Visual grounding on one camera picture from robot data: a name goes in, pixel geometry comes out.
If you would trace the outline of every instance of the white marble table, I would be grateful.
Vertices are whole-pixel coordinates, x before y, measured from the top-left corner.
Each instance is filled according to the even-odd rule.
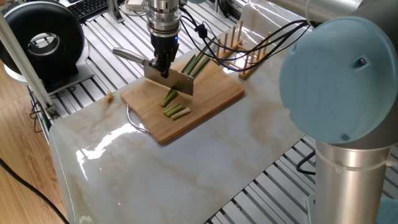
[[[252,2],[242,18],[249,46],[299,16]],[[286,53],[244,82],[230,73],[245,96],[166,146],[127,120],[120,92],[141,79],[107,107],[100,100],[58,120],[50,149],[70,223],[205,222],[304,136],[280,101]]]

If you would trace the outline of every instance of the silver robot arm segment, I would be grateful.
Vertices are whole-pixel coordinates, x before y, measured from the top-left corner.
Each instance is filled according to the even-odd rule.
[[[151,65],[158,69],[164,78],[175,59],[178,50],[181,11],[179,0],[148,0],[147,28],[150,42],[154,46],[155,58]]]

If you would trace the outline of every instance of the knife blade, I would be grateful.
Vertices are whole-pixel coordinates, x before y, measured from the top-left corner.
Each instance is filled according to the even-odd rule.
[[[162,77],[161,72],[158,69],[150,65],[150,61],[142,58],[141,56],[138,56],[130,50],[116,47],[112,50],[112,53],[127,60],[131,60],[133,62],[137,62],[143,65],[144,76],[147,79],[193,96],[193,77],[169,69],[169,76],[167,78],[164,78]]]

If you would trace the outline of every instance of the bamboo cutting board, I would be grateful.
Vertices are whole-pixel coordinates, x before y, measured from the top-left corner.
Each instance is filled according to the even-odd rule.
[[[185,63],[172,65],[172,68],[181,71],[184,65]],[[121,93],[123,101],[140,117],[159,144],[165,144],[194,124],[222,110],[229,102],[243,95],[244,88],[210,60],[193,82],[193,96],[179,93],[163,108],[160,104],[168,92],[169,88],[145,79]],[[191,112],[173,121],[163,112],[177,103],[189,107]]]

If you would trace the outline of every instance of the black cable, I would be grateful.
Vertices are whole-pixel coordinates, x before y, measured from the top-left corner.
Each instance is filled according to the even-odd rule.
[[[299,20],[299,21],[290,22],[290,23],[284,25],[283,27],[277,29],[277,30],[276,30],[275,32],[273,32],[270,36],[266,37],[264,40],[260,41],[256,46],[254,46],[254,47],[250,50],[250,52],[255,52],[255,51],[259,50],[259,49],[263,49],[264,47],[266,47],[266,46],[272,44],[272,43],[268,43],[268,44],[266,44],[266,45],[260,46],[261,44],[263,44],[264,42],[266,42],[267,40],[269,40],[271,37],[273,37],[274,35],[278,34],[278,33],[279,33],[280,31],[282,31],[283,29],[287,28],[288,26],[294,25],[294,24],[296,24],[296,23],[301,23],[301,24],[299,25],[300,28],[301,28],[301,27],[304,27],[304,26],[306,26],[306,25],[308,25],[308,24],[307,24],[307,21],[305,21],[305,20]],[[297,30],[298,30],[297,27],[295,27],[294,29],[292,29],[292,30],[286,32],[284,35],[281,35],[280,37],[276,38],[275,40],[280,40],[281,38],[285,37],[286,35],[290,35],[290,34],[292,34],[293,32],[295,32],[295,31],[297,31]],[[232,50],[232,51],[241,52],[241,53],[247,52],[246,50],[235,50],[235,49],[231,49],[231,48],[229,48],[229,47],[227,47],[227,46],[225,46],[225,45],[223,45],[223,44],[218,44],[218,43],[216,43],[216,42],[213,42],[213,43],[214,43],[215,45],[219,45],[220,47],[222,47],[222,48],[224,48],[224,49],[226,49],[226,50]]]
[[[193,40],[192,36],[189,34],[187,28],[185,27],[185,24],[183,23],[183,21],[181,21],[181,23],[182,23],[182,25],[183,25],[183,28],[184,28],[185,31],[187,32],[189,38],[191,38],[191,40]],[[227,61],[227,60],[236,60],[236,59],[238,59],[238,58],[244,57],[244,55],[243,55],[242,57],[238,57],[238,58],[218,58],[218,57],[214,54],[214,52],[212,51],[212,49],[209,48],[209,45],[208,45],[208,44],[207,44],[206,46],[208,47],[208,49],[209,49],[211,55],[207,54],[206,52],[203,52],[203,51],[201,50],[201,48],[199,48],[199,46],[197,46],[196,43],[194,43],[194,45],[195,45],[195,47],[196,47],[201,53],[203,53],[204,55],[206,55],[206,56],[209,57],[209,58],[213,58],[213,59],[217,60],[217,62],[218,62],[220,65],[222,65],[223,67],[225,67],[225,68],[227,68],[227,69],[230,69],[230,70],[232,70],[232,71],[234,71],[234,72],[243,72],[243,71],[246,71],[246,70],[250,70],[250,69],[254,68],[255,66],[257,66],[258,64],[262,63],[263,61],[269,59],[269,58],[271,57],[271,54],[274,53],[275,50],[277,50],[277,49],[278,49],[278,48],[279,48],[279,47],[280,47],[280,46],[281,46],[281,45],[282,45],[294,32],[296,32],[298,29],[302,28],[303,26],[307,26],[307,25],[308,25],[307,23],[300,24],[299,26],[297,26],[297,27],[294,28],[293,30],[291,30],[291,31],[289,31],[288,33],[286,33],[286,34],[288,34],[288,35],[283,35],[284,38],[281,40],[281,42],[279,42],[279,43],[269,52],[269,54],[268,54],[269,56],[265,56],[265,57],[262,58],[260,61],[256,62],[255,65],[252,65],[252,66],[250,66],[250,67],[248,67],[248,68],[244,68],[244,69],[233,68],[233,67],[230,67],[230,66],[228,66],[228,65],[225,65],[225,64],[222,62],[222,61]]]
[[[233,61],[233,60],[236,60],[236,59],[243,58],[243,57],[245,57],[246,55],[250,54],[251,52],[255,52],[255,51],[259,50],[259,49],[263,49],[264,47],[267,47],[267,46],[269,46],[269,45],[271,45],[271,44],[274,44],[274,43],[278,42],[280,39],[283,39],[284,37],[291,36],[294,32],[296,32],[297,30],[299,30],[300,28],[302,28],[303,26],[306,26],[306,25],[307,25],[307,22],[305,21],[305,22],[303,22],[302,24],[300,24],[299,26],[295,27],[294,29],[288,31],[288,32],[285,33],[284,35],[281,35],[280,37],[276,38],[275,40],[272,40],[272,41],[268,42],[267,44],[262,45],[261,47],[257,47],[257,48],[254,47],[254,48],[251,49],[251,50],[235,50],[235,49],[231,49],[231,48],[229,48],[229,47],[226,47],[225,45],[223,45],[223,44],[221,44],[221,43],[218,43],[218,41],[217,41],[217,42],[215,42],[214,40],[210,40],[210,41],[211,41],[213,44],[218,45],[218,46],[220,46],[220,47],[222,47],[222,48],[224,48],[224,49],[226,49],[226,50],[230,50],[230,51],[235,52],[235,53],[244,53],[244,54],[243,54],[242,56],[240,56],[240,57],[235,57],[235,58],[219,58],[219,59],[222,60],[222,61]],[[189,37],[191,38],[191,40],[192,40],[192,37],[190,36],[190,34],[189,34],[188,30],[186,29],[186,27],[185,27],[184,24],[183,24],[183,26],[184,26],[184,29],[185,29],[185,31],[187,32],[188,36],[189,36]],[[276,34],[276,33],[278,33],[278,32],[280,32],[280,31],[281,31],[281,29],[275,31],[275,32],[273,33],[273,35]],[[266,38],[266,39],[263,40],[262,42],[266,41],[266,40],[269,39],[270,37],[272,37],[272,35],[270,35],[268,38]]]
[[[272,33],[272,34],[271,34],[270,36],[268,36],[266,39],[260,41],[260,42],[259,42],[253,49],[251,49],[251,50],[236,50],[236,49],[231,49],[231,48],[229,48],[229,47],[227,47],[227,46],[225,46],[225,45],[219,43],[218,40],[217,40],[217,41],[210,40],[212,43],[214,43],[214,44],[216,44],[217,46],[220,46],[220,47],[222,47],[222,48],[224,48],[224,49],[226,49],[226,50],[230,50],[230,51],[235,52],[235,53],[244,53],[242,56],[240,56],[240,57],[235,57],[235,58],[218,58],[218,57],[215,55],[215,53],[213,52],[213,50],[210,48],[209,43],[206,41],[206,38],[209,39],[209,37],[207,36],[207,30],[206,30],[206,28],[205,28],[205,24],[209,27],[209,29],[210,29],[211,33],[213,34],[213,36],[216,37],[216,35],[215,35],[214,32],[212,31],[211,27],[210,27],[207,23],[204,23],[204,22],[203,22],[201,25],[198,26],[197,23],[195,22],[195,20],[193,19],[192,15],[191,15],[186,9],[184,9],[183,7],[180,7],[180,10],[183,11],[186,15],[188,15],[188,17],[189,17],[190,19],[187,18],[187,17],[185,17],[185,16],[183,16],[183,18],[187,19],[189,22],[191,22],[191,23],[195,26],[194,30],[198,32],[199,36],[200,36],[201,39],[204,41],[204,43],[205,43],[207,49],[210,51],[210,54],[211,54],[211,55],[207,54],[205,51],[203,51],[201,48],[199,48],[199,46],[195,43],[195,41],[193,40],[192,36],[190,35],[190,33],[189,33],[187,27],[185,26],[184,22],[183,22],[182,20],[180,20],[181,24],[183,25],[183,28],[185,29],[185,32],[187,33],[187,35],[189,36],[189,38],[191,39],[191,41],[193,42],[193,44],[195,45],[195,47],[196,47],[203,55],[206,55],[206,56],[209,57],[209,58],[215,59],[221,66],[223,66],[224,68],[227,68],[227,69],[229,69],[229,70],[231,70],[231,71],[234,71],[234,72],[243,72],[243,71],[247,71],[247,70],[250,70],[250,69],[252,69],[252,68],[258,66],[260,63],[262,63],[263,61],[269,59],[270,57],[272,57],[272,56],[275,55],[276,53],[278,53],[278,52],[280,52],[280,51],[286,49],[287,47],[290,47],[290,46],[291,46],[292,44],[294,44],[299,38],[301,38],[301,36],[303,36],[304,33],[305,33],[305,32],[308,30],[308,28],[309,28],[308,23],[307,23],[306,20],[292,21],[292,22],[290,22],[290,23],[284,25],[284,26],[281,27],[280,29],[276,30],[274,33]],[[297,27],[295,27],[294,29],[292,29],[292,30],[286,32],[285,34],[281,35],[280,37],[276,38],[275,40],[270,41],[270,42],[268,42],[268,43],[262,45],[265,41],[269,41],[269,39],[270,39],[272,36],[276,35],[277,33],[279,33],[280,31],[282,31],[282,30],[285,29],[286,27],[291,26],[291,25],[294,25],[294,24],[297,24],[297,23],[301,23],[301,24],[298,25]],[[274,53],[274,52],[275,52],[275,51],[276,51],[276,50],[277,50],[277,49],[278,49],[278,48],[279,48],[291,35],[293,35],[294,32],[297,32],[299,29],[301,29],[301,28],[304,27],[304,26],[308,26],[308,27],[307,27],[307,29],[303,32],[303,34],[300,35],[300,37],[299,37],[298,39],[296,39],[295,41],[293,41],[292,43],[290,43],[288,46],[284,47],[282,50],[279,50],[279,51],[277,51],[276,53]],[[258,51],[259,49],[263,49],[264,47],[267,47],[268,45],[271,45],[271,44],[273,44],[273,43],[276,43],[277,41],[280,41],[280,42],[279,42],[279,43],[278,43],[278,44],[277,44],[265,57],[263,57],[262,59],[260,59],[259,61],[255,62],[255,63],[250,63],[250,64],[252,64],[252,65],[249,66],[249,67],[246,67],[246,68],[244,68],[244,69],[237,69],[237,68],[230,67],[229,65],[226,65],[226,64],[223,63],[224,61],[232,61],[232,60],[237,60],[237,59],[239,59],[239,58],[243,58],[243,57],[247,56],[248,54],[250,54],[250,53],[252,53],[252,52],[256,52],[256,51]]]
[[[23,186],[27,187],[29,190],[33,191],[37,196],[39,196],[47,205],[49,205],[52,210],[55,211],[55,213],[61,218],[61,220],[65,224],[69,224],[68,220],[62,215],[61,211],[39,190],[37,190],[35,187],[30,185],[30,183],[26,182],[24,179],[18,176],[1,158],[0,158],[0,166],[3,167],[9,175],[11,175],[14,179],[16,179],[18,182],[20,182]]]
[[[191,22],[195,27],[198,26],[198,24],[195,22],[193,16],[192,16],[184,7],[180,6],[180,10],[181,10],[182,12],[184,12],[186,15],[188,15],[189,18],[191,18],[190,22]]]
[[[315,175],[315,172],[312,171],[307,171],[307,170],[302,170],[301,166],[304,164],[304,162],[307,162],[310,160],[313,156],[315,156],[315,151],[312,151],[309,155],[307,155],[304,159],[302,159],[296,166],[296,170],[299,171],[302,174],[308,174],[308,175]]]

